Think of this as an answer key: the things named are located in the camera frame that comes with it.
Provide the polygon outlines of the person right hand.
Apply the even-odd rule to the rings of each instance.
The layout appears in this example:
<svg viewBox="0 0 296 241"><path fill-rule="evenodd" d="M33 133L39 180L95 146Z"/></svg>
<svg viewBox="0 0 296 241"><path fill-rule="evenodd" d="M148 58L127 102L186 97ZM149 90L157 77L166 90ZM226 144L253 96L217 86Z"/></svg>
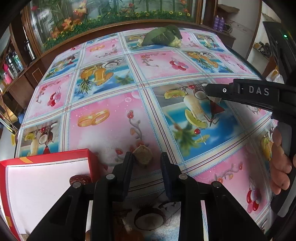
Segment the person right hand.
<svg viewBox="0 0 296 241"><path fill-rule="evenodd" d="M291 161L285 154L282 146L282 136L276 127L273 131L272 156L270 161L270 187L275 195L279 195L282 190L287 190L290 186L288 174L292 167L295 167L295 156Z"/></svg>

